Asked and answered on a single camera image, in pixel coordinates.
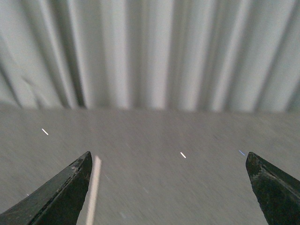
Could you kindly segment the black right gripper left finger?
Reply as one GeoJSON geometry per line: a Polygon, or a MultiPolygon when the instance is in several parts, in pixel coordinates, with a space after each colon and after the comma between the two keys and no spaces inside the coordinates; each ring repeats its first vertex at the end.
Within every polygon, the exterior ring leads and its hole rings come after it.
{"type": "Polygon", "coordinates": [[[92,157],[85,152],[0,215],[2,225],[75,225],[89,189],[92,157]]]}

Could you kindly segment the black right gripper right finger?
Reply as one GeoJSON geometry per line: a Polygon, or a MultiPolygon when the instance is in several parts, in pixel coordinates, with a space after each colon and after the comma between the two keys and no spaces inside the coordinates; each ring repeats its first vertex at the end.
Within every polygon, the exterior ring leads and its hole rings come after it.
{"type": "Polygon", "coordinates": [[[269,225],[300,223],[300,181],[259,155],[249,152],[246,170],[269,225]]]}

